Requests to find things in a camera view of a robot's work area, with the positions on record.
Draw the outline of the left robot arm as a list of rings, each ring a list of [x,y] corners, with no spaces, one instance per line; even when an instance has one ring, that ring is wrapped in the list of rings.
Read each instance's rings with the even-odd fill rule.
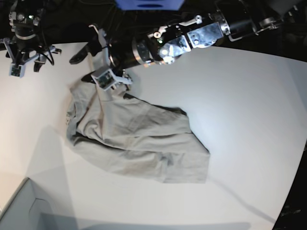
[[[227,36],[231,42],[266,30],[283,22],[280,13],[262,1],[218,0],[216,11],[197,14],[181,22],[166,23],[144,35],[112,41],[103,29],[96,29],[98,51],[104,53],[103,65],[83,77],[105,91],[116,84],[132,84],[126,69],[152,64],[172,64],[195,48],[208,48]]]

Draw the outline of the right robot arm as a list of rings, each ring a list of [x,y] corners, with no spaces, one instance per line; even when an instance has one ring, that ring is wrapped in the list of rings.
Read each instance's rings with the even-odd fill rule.
[[[0,39],[0,46],[11,59],[9,75],[23,77],[26,66],[34,63],[34,72],[39,72],[48,61],[55,64],[53,54],[62,50],[50,45],[45,37],[43,19],[48,0],[15,0],[8,13],[13,37]]]

